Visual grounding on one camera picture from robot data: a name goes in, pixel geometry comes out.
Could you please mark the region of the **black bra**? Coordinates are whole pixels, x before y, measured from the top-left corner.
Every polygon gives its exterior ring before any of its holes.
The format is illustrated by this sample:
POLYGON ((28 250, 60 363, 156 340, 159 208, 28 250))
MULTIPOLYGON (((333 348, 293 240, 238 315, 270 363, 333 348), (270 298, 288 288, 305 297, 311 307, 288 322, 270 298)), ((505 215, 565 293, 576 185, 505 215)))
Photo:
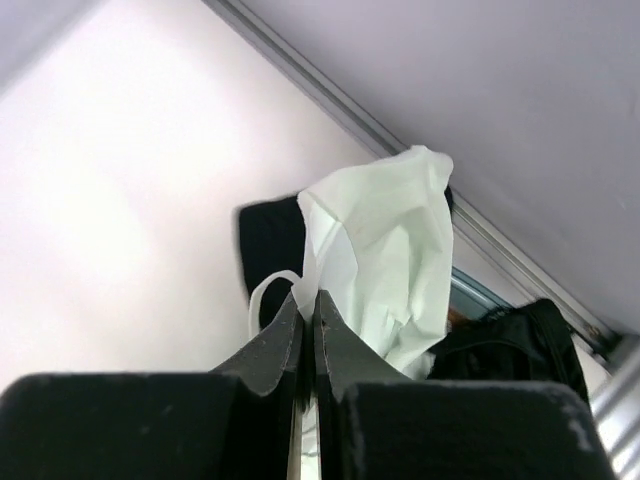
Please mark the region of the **black bra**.
MULTIPOLYGON (((302 277, 306 227, 297 196, 242 206, 236 215, 237 247, 248 299, 269 276, 292 271, 302 277)), ((276 278, 249 314, 249 335, 267 328, 290 292, 292 280, 276 278)))

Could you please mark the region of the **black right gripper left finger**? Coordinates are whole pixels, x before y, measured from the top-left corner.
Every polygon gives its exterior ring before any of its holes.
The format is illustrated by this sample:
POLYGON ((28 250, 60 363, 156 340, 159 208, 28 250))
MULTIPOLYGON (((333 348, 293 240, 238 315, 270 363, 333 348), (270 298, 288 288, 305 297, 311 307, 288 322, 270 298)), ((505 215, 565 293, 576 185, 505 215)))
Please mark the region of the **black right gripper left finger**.
POLYGON ((1 396, 5 479, 290 479, 304 326, 276 318, 210 371, 39 373, 1 396))

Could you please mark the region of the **light blue plastic basin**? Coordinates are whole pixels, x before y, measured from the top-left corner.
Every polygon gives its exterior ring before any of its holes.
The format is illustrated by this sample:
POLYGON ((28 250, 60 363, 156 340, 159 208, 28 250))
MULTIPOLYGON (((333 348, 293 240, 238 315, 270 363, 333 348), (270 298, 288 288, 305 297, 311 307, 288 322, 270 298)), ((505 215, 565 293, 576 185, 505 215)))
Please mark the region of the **light blue plastic basin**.
POLYGON ((453 268, 448 321, 451 326, 483 318, 488 312, 509 308, 497 294, 471 276, 453 268))

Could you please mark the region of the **pale green white bra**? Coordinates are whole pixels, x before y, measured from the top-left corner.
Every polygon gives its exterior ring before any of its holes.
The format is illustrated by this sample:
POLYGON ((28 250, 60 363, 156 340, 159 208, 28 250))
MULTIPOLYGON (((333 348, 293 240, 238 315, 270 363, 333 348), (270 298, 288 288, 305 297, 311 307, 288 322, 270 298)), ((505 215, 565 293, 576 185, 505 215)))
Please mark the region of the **pale green white bra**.
POLYGON ((386 363, 411 379, 428 374, 428 350, 448 328, 453 227, 445 190, 452 159, 425 146, 337 170, 298 193, 306 238, 302 277, 292 280, 305 320, 327 292, 344 323, 386 363))

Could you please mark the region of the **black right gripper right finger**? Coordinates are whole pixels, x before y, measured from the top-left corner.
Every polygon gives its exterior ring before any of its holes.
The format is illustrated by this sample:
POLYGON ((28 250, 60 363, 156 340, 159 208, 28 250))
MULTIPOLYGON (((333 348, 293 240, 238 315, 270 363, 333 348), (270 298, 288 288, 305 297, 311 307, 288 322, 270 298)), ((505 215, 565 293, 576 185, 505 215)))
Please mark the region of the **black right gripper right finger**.
POLYGON ((324 479, 603 479, 587 405, 550 382, 414 381, 342 320, 313 314, 324 479))

